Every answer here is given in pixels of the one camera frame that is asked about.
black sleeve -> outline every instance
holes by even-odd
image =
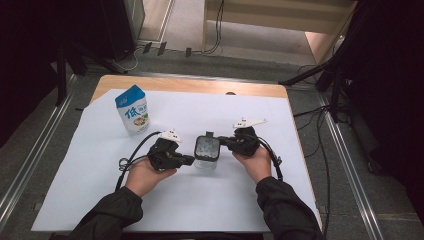
[[[119,239],[122,229],[143,217],[142,200],[126,187],[103,197],[68,239]]]
[[[256,192],[259,207],[275,240],[325,239],[315,214],[289,184],[267,177],[258,182]]]

white plastic part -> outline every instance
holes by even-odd
[[[175,132],[175,130],[164,131],[164,132],[159,134],[159,137],[163,138],[163,139],[171,140],[171,141],[174,141],[174,142],[182,142],[183,141],[180,138],[180,136],[178,136],[177,132]]]
[[[253,125],[266,123],[268,120],[266,119],[241,119],[241,121],[234,123],[233,128],[247,128]]]

blue carton cap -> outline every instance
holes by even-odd
[[[127,107],[135,101],[144,98],[146,94],[137,85],[133,85],[124,93],[115,98],[117,108]]]

milk carton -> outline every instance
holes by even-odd
[[[116,108],[128,133],[144,132],[149,126],[146,94],[134,85],[115,98]]]

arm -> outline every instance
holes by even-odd
[[[102,198],[68,239],[119,239],[124,227],[143,217],[141,197],[176,172],[176,169],[158,172],[148,159],[138,162],[131,167],[125,187]]]
[[[233,152],[257,184],[258,204],[274,239],[324,239],[312,210],[293,188],[271,175],[271,158],[260,147],[251,157]]]

